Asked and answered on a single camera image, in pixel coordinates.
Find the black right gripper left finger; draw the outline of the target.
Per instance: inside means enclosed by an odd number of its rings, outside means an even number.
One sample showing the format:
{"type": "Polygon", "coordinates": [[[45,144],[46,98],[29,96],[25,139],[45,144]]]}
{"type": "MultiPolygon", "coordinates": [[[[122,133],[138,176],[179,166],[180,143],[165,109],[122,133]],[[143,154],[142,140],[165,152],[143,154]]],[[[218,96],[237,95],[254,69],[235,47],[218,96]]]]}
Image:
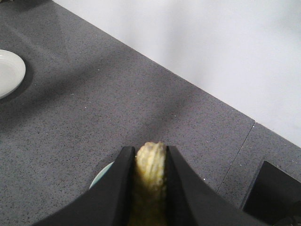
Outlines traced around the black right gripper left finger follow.
{"type": "Polygon", "coordinates": [[[135,148],[125,146],[87,192],[37,226],[126,226],[131,204],[135,148]]]}

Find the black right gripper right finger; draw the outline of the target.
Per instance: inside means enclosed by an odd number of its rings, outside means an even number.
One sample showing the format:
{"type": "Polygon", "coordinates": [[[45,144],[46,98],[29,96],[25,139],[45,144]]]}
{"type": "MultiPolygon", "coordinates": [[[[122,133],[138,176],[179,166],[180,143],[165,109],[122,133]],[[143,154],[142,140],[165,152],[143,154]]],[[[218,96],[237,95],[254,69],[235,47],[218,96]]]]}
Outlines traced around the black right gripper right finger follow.
{"type": "Polygon", "coordinates": [[[211,189],[175,146],[166,152],[166,216],[169,226],[262,226],[211,189]]]}

